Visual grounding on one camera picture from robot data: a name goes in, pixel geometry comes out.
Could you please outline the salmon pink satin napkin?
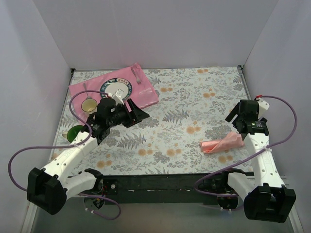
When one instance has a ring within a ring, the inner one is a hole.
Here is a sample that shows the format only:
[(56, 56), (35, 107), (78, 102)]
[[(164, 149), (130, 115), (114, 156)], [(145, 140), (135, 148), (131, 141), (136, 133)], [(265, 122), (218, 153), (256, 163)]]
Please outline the salmon pink satin napkin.
[(244, 146), (242, 136), (236, 132), (228, 133), (224, 138), (200, 142), (201, 152), (217, 153)]

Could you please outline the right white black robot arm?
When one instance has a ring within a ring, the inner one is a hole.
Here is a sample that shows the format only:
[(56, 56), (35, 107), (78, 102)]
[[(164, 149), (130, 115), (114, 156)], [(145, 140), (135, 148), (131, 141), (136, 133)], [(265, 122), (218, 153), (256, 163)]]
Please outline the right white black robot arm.
[(281, 179), (269, 148), (267, 120), (262, 118), (268, 108), (269, 104), (262, 98), (241, 100), (226, 117), (242, 136), (250, 154), (254, 182), (241, 172), (230, 172), (220, 180), (220, 188), (226, 193), (235, 191), (240, 196), (248, 219), (283, 223), (296, 194)]

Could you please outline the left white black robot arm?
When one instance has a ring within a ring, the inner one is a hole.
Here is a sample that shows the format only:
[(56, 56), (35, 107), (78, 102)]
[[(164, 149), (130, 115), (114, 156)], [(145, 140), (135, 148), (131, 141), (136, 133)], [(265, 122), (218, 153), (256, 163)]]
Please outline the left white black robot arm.
[(89, 115), (70, 148), (42, 169), (33, 168), (30, 171), (27, 200), (55, 215), (71, 197), (80, 193), (103, 193), (105, 185), (101, 172), (88, 168), (73, 177), (70, 176), (71, 172), (101, 144), (112, 127), (123, 125), (129, 128), (147, 118), (149, 114), (139, 109), (131, 99), (126, 104), (116, 104), (111, 98), (101, 99), (97, 111)]

